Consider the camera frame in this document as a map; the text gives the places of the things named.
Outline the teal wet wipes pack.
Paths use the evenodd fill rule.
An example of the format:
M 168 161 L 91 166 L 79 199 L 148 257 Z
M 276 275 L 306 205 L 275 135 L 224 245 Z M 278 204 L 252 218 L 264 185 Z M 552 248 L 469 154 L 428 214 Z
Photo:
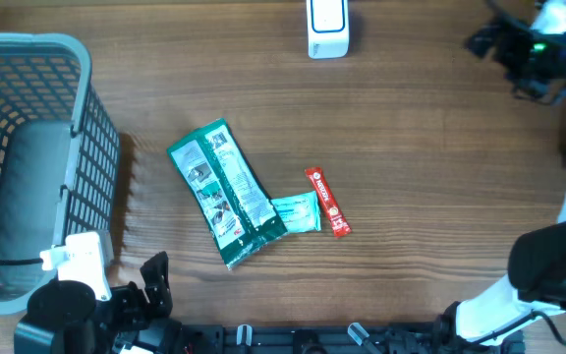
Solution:
M 288 233 L 321 230 L 320 208 L 315 191 L 296 196 L 273 199 L 272 204 Z

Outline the red Nescafe stick sachet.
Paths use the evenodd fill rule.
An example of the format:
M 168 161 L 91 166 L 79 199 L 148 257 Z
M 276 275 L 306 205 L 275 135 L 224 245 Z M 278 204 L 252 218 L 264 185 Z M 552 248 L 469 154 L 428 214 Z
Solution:
M 350 234 L 352 229 L 334 198 L 323 170 L 320 167 L 311 167 L 307 168 L 305 173 L 317 193 L 320 205 L 327 215 L 335 238 L 339 239 Z

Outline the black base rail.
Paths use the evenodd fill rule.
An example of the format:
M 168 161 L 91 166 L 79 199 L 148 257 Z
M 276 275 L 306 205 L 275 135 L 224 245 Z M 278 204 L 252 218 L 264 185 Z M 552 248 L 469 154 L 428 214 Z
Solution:
M 252 326 L 185 325 L 179 343 L 187 354 L 525 354 L 524 335 L 518 331 L 498 346 L 462 344 L 445 339 L 432 323 L 388 326 Z

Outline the grey plastic shopping basket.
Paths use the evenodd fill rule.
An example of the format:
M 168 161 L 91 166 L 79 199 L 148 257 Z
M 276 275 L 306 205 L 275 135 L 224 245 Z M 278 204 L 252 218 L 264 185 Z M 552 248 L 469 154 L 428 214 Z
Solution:
M 85 46 L 59 33 L 0 33 L 0 315 L 49 282 L 39 253 L 108 230 L 120 137 Z

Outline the green 3M gloves package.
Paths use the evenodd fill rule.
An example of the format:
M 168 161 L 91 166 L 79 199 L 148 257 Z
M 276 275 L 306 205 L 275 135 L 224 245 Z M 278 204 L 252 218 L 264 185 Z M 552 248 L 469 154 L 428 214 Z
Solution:
M 195 197 L 227 268 L 288 233 L 225 119 L 193 130 L 167 153 Z

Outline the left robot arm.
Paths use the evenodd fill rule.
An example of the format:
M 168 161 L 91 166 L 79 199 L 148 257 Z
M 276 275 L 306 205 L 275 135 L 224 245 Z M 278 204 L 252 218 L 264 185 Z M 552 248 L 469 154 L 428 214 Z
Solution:
M 95 299 L 74 280 L 52 280 L 28 300 L 14 332 L 16 354 L 179 353 L 181 324 L 173 308 L 169 259 L 161 252 L 141 268 L 144 288 L 134 282 L 109 289 L 111 299 Z

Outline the white barcode scanner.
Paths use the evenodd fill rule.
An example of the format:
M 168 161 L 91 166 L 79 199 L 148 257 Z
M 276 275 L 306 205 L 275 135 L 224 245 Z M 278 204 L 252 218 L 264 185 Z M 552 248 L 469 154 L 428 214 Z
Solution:
M 344 57 L 350 43 L 348 0 L 307 0 L 306 13 L 309 57 Z

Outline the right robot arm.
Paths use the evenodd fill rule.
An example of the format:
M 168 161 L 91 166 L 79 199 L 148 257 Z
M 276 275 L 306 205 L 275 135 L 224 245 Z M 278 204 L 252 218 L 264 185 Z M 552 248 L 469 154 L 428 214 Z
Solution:
M 470 37 L 469 49 L 483 56 L 496 47 L 516 90 L 538 100 L 550 81 L 566 79 L 566 16 L 541 14 L 532 25 L 497 16 Z M 514 244 L 506 274 L 471 300 L 456 302 L 438 317 L 432 350 L 483 352 L 537 320 L 566 313 L 566 197 L 556 224 L 527 233 Z

